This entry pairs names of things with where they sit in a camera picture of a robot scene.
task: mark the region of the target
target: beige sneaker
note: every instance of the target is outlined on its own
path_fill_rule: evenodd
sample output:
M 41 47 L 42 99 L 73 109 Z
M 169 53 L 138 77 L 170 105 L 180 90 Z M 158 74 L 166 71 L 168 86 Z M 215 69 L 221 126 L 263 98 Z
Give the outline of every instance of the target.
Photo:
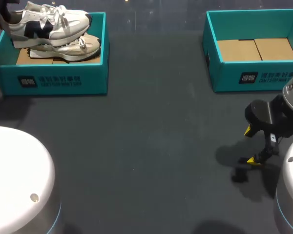
M 31 47 L 29 56 L 37 59 L 62 58 L 68 62 L 77 62 L 98 56 L 100 48 L 101 40 L 86 33 L 66 46 L 38 45 Z

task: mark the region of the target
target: shoelace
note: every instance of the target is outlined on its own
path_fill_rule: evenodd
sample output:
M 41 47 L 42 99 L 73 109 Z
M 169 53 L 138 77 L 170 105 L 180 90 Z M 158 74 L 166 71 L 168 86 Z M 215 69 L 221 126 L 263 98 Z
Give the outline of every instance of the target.
M 78 38 L 78 42 L 79 42 L 79 47 L 81 49 L 85 49 L 86 48 L 86 41 L 84 40 L 83 37 Z
M 58 7 L 54 6 L 48 6 L 41 8 L 42 17 L 40 20 L 42 20 L 44 23 L 49 20 L 49 22 L 54 26 L 56 23 L 59 22 L 59 19 L 63 21 L 63 18 L 65 16 L 66 8 L 63 5 L 60 5 Z

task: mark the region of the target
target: robotic arm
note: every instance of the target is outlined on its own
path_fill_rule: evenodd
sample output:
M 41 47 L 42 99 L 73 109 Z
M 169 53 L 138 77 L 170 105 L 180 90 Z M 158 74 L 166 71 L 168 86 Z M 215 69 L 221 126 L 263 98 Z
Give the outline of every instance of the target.
M 281 139 L 293 135 L 293 78 L 283 87 L 282 95 L 277 95 L 272 101 L 255 100 L 248 105 L 245 118 L 250 124 L 245 136 L 252 137 L 260 130 L 265 135 L 265 148 L 247 163 L 264 164 L 272 155 L 279 154 Z

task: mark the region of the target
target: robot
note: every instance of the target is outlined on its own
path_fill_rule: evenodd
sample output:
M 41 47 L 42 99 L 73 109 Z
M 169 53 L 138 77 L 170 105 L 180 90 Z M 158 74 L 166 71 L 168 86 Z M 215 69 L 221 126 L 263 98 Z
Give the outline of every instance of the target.
M 252 137 L 260 130 L 265 136 L 265 148 L 247 163 L 264 166 L 272 155 L 279 154 L 281 139 L 293 135 L 293 78 L 272 101 L 255 100 L 248 105 L 245 118 L 250 124 L 245 136 Z M 274 219 L 281 234 L 293 234 L 293 144 L 284 158 L 275 192 Z

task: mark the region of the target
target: shoe sole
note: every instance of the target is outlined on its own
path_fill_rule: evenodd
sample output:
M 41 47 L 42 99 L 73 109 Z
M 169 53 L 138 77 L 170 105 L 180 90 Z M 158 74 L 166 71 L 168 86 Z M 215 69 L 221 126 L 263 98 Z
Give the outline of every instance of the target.
M 86 27 L 84 30 L 80 31 L 79 33 L 72 35 L 68 38 L 63 38 L 63 39 L 58 39 L 58 40 L 50 40 L 50 39 L 44 39 L 44 38 L 36 38 L 36 39 L 27 39 L 27 40 L 13 40 L 13 45 L 16 49 L 21 49 L 21 48 L 28 48 L 36 45 L 41 45 L 41 44 L 48 44 L 52 45 L 54 47 L 57 46 L 63 46 L 66 44 L 71 43 L 72 41 L 78 39 L 82 35 L 86 33 L 88 30 L 89 26 Z
M 101 52 L 101 48 L 86 55 L 71 56 L 71 55 L 64 55 L 54 51 L 39 51 L 39 50 L 30 49 L 29 56 L 31 59 L 60 58 L 65 60 L 66 62 L 80 62 L 80 61 L 88 60 L 92 57 L 95 58 L 96 56 L 100 54 L 100 52 Z

